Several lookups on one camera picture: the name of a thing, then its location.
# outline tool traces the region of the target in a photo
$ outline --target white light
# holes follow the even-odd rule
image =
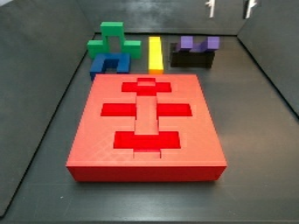
[[[4,4],[12,2],[12,0],[0,0],[0,6],[3,6]]]
[[[258,4],[257,0],[249,0],[249,3],[247,3],[247,16],[246,16],[246,18],[250,18],[253,8],[257,6],[257,4]]]
[[[210,0],[206,5],[210,7],[210,17],[214,18],[215,0]]]

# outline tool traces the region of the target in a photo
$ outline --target red rectangular base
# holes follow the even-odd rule
[[[98,75],[67,162],[78,181],[213,181],[227,161],[197,75]]]

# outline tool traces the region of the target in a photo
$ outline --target purple block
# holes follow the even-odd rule
[[[182,41],[178,43],[177,51],[189,52],[193,49],[193,36],[182,36]]]
[[[221,49],[221,37],[207,37],[202,43],[194,45],[191,52],[206,53],[206,52],[215,52],[219,49]]]

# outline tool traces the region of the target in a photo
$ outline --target black block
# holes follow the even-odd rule
[[[215,52],[177,52],[177,43],[171,43],[170,61],[171,67],[207,67],[215,57]]]

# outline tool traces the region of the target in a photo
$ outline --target blue block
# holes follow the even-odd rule
[[[128,74],[130,63],[130,53],[99,53],[90,69],[91,80],[95,80],[96,74],[104,74],[108,68],[115,68],[118,74]]]

